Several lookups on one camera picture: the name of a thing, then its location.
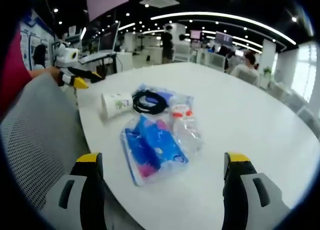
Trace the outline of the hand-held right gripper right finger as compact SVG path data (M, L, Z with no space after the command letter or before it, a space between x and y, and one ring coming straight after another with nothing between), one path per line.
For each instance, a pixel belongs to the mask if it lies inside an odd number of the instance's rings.
M281 189L244 154L224 154L223 179L223 230L272 230L291 211Z

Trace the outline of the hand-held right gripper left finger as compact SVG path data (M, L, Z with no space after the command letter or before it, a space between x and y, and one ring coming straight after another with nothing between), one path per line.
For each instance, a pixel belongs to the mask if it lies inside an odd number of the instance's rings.
M56 230L104 230L102 154L79 157L46 194L46 220Z

